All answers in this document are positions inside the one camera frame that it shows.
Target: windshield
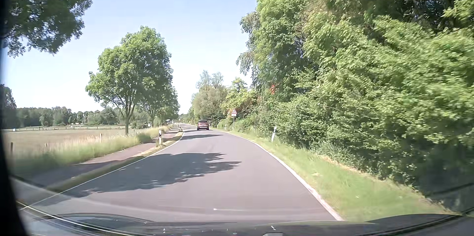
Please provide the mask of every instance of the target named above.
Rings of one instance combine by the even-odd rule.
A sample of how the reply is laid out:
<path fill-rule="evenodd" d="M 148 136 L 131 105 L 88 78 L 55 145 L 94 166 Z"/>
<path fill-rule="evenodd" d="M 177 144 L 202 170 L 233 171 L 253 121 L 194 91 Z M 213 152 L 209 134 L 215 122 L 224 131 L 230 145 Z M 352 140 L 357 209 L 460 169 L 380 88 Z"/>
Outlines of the windshield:
<path fill-rule="evenodd" d="M 473 1 L 9 0 L 1 134 L 20 212 L 469 214 Z"/>

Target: sign post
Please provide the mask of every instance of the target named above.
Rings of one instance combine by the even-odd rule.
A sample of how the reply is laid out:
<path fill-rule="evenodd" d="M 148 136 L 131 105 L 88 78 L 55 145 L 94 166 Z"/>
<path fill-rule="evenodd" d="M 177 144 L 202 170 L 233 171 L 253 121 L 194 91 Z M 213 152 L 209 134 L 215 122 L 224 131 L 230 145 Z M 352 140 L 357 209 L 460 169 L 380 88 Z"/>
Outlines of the sign post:
<path fill-rule="evenodd" d="M 234 123 L 233 123 L 233 125 L 234 125 L 234 129 L 233 129 L 233 130 L 235 130 L 235 129 L 236 129 L 236 116 L 237 116 L 237 110 L 234 108 L 234 110 L 232 110 L 232 112 L 231 112 L 230 114 L 231 114 L 231 115 L 232 115 L 232 117 L 234 118 Z"/>

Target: white road edge line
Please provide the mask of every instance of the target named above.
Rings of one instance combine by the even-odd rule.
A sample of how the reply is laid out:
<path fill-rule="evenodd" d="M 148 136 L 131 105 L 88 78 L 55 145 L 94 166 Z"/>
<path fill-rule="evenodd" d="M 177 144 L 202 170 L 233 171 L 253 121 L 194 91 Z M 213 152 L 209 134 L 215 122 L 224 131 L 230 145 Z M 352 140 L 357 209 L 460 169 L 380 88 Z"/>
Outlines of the white road edge line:
<path fill-rule="evenodd" d="M 77 187 L 79 187 L 79 186 L 82 185 L 82 184 L 86 184 L 86 183 L 89 182 L 89 181 L 93 181 L 93 180 L 98 179 L 98 178 L 100 178 L 100 177 L 103 177 L 103 176 L 105 176 L 105 175 L 109 175 L 109 174 L 112 173 L 112 172 L 119 171 L 119 170 L 121 170 L 122 168 L 125 168 L 125 167 L 127 167 L 127 166 L 133 165 L 133 164 L 135 164 L 135 163 L 137 163 L 137 162 L 139 162 L 139 161 L 141 161 L 141 160 L 144 160 L 144 159 L 146 159 L 146 158 L 148 158 L 148 157 L 150 157 L 150 156 L 153 156 L 153 155 L 155 155 L 155 154 L 157 154 L 157 153 L 159 153 L 159 152 L 161 152 L 161 151 L 163 151 L 163 150 L 166 150 L 167 148 L 170 148 L 171 146 L 175 145 L 176 143 L 178 143 L 178 142 L 183 138 L 183 136 L 184 136 L 184 131 L 182 132 L 181 138 L 180 138 L 179 140 L 177 140 L 176 142 L 174 142 L 173 144 L 171 144 L 170 146 L 167 146 L 167 147 L 165 147 L 165 148 L 163 148 L 163 149 L 161 149 L 161 150 L 159 150 L 159 151 L 157 151 L 157 152 L 154 152 L 154 153 L 150 154 L 149 156 L 145 156 L 144 158 L 142 158 L 142 159 L 140 159 L 140 160 L 137 160 L 137 161 L 135 161 L 135 162 L 133 162 L 133 163 L 130 163 L 130 164 L 125 165 L 125 166 L 122 166 L 122 167 L 119 168 L 119 169 L 116 169 L 116 170 L 113 170 L 113 171 L 111 171 L 111 172 L 105 173 L 105 174 L 100 175 L 100 176 L 98 176 L 98 177 L 96 177 L 96 178 L 89 179 L 89 180 L 87 180 L 86 182 L 83 182 L 83 183 L 81 183 L 81 184 L 75 185 L 74 187 L 69 188 L 69 189 L 67 189 L 67 190 L 65 190 L 65 191 L 55 193 L 55 194 L 53 194 L 53 195 L 51 195 L 51 196 L 49 196 L 49 197 L 46 197 L 46 198 L 41 199 L 41 200 L 39 200 L 39 201 L 37 201 L 37 202 L 34 202 L 34 203 L 30 204 L 30 205 L 27 206 L 27 207 L 29 208 L 29 207 L 31 207 L 31 206 L 37 204 L 37 203 L 41 203 L 41 202 L 43 202 L 43 201 L 45 201 L 45 200 L 51 199 L 52 197 L 54 197 L 54 196 L 56 196 L 56 195 L 60 195 L 60 194 L 62 194 L 62 193 L 64 193 L 64 192 L 66 192 L 66 191 L 70 191 L 70 190 L 72 190 L 72 189 L 74 189 L 74 188 L 77 188 Z"/>
<path fill-rule="evenodd" d="M 249 142 L 252 142 L 251 140 L 249 139 L 246 139 L 244 137 L 241 137 L 241 136 L 238 136 L 238 135 L 235 135 L 235 134 L 232 134 L 230 132 L 227 132 L 227 131 L 224 131 L 225 133 L 229 134 L 229 135 L 233 135 L 233 136 L 236 136 L 236 137 L 239 137 L 239 138 L 242 138 L 246 141 L 249 141 Z M 329 214 L 331 214 L 336 220 L 338 221 L 344 221 L 344 219 L 326 202 L 324 201 L 324 199 L 321 197 L 321 195 L 319 193 L 317 193 L 317 191 L 311 187 L 302 177 L 300 177 L 298 175 L 298 173 L 296 173 L 292 168 L 290 168 L 287 164 L 285 164 L 285 162 L 283 162 L 282 160 L 280 160 L 278 157 L 276 157 L 274 154 L 270 153 L 269 151 L 267 151 L 265 148 L 263 148 L 262 146 L 260 146 L 260 144 L 256 143 L 256 142 L 252 142 L 253 144 L 255 144 L 256 146 L 260 147 L 262 150 L 264 150 L 265 152 L 267 152 L 267 154 L 271 155 L 273 158 L 275 158 L 278 162 L 280 162 L 290 173 L 293 174 L 293 176 L 299 180 L 299 182 L 301 184 L 303 184 L 303 186 L 305 186 L 306 189 L 308 189 L 308 191 L 317 199 L 317 201 L 323 205 L 323 207 L 329 212 Z"/>

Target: car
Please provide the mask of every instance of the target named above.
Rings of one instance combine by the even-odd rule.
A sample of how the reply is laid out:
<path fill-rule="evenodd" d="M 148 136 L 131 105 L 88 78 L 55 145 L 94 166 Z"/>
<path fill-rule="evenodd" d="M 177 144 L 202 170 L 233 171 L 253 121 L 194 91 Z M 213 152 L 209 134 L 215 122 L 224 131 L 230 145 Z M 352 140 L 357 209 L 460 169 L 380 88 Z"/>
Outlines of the car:
<path fill-rule="evenodd" d="M 199 120 L 198 127 L 196 128 L 196 130 L 200 129 L 209 130 L 209 122 L 207 122 L 207 120 Z"/>

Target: fence post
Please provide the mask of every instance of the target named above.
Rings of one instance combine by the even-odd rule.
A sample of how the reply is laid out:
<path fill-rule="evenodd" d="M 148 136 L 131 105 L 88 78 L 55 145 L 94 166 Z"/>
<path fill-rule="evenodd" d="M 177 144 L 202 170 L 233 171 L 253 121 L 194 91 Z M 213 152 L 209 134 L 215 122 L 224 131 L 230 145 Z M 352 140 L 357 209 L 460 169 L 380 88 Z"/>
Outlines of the fence post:
<path fill-rule="evenodd" d="M 276 133 L 276 126 L 273 127 L 272 142 L 273 142 L 273 139 L 275 138 L 275 133 Z"/>

